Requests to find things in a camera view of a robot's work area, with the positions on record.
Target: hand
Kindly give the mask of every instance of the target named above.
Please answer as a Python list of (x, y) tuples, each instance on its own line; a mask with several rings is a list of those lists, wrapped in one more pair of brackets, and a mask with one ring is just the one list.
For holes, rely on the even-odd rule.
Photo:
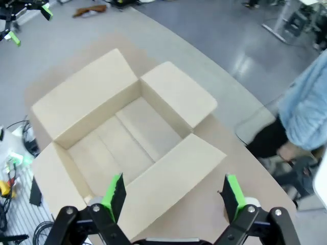
[(298, 147), (290, 142), (287, 142), (277, 150), (277, 155), (279, 155), (286, 162), (291, 161), (298, 155)]

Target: gray floor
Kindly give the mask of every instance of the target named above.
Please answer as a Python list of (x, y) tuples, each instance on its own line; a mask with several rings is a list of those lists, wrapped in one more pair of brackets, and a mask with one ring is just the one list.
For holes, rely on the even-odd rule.
[[(257, 10), (248, 10), (242, 0), (155, 1), (137, 7), (199, 49), (262, 104), (285, 91), (316, 57), (313, 34), (303, 34), (294, 45), (281, 43), (261, 27), (273, 25), (280, 7), (266, 0)], [(298, 2), (293, 0), (292, 7)]]

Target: yellow object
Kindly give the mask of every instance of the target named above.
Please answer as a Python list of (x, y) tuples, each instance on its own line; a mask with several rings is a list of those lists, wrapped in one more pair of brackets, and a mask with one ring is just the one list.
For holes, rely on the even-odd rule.
[[(1, 196), (2, 197), (5, 197), (6, 195), (9, 194), (10, 192), (10, 186), (7, 182), (3, 181), (3, 180), (0, 180), (0, 191), (1, 191)], [(16, 193), (15, 191), (13, 190), (12, 191), (12, 194), (11, 194), (11, 197), (15, 197), (16, 196)]]

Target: light blue jacket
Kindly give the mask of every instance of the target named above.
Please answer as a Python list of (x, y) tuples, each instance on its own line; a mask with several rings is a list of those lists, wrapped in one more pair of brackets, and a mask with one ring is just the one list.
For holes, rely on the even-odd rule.
[(279, 104), (290, 142), (313, 150), (327, 142), (327, 51), (295, 81)]

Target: open cardboard box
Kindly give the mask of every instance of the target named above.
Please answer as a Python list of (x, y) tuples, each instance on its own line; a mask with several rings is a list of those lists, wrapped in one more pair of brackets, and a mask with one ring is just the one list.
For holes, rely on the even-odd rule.
[(32, 107), (53, 140), (33, 163), (51, 212), (85, 208), (123, 172), (118, 224), (134, 238), (224, 158), (192, 134), (216, 106), (170, 62), (140, 79), (118, 50), (90, 63)]

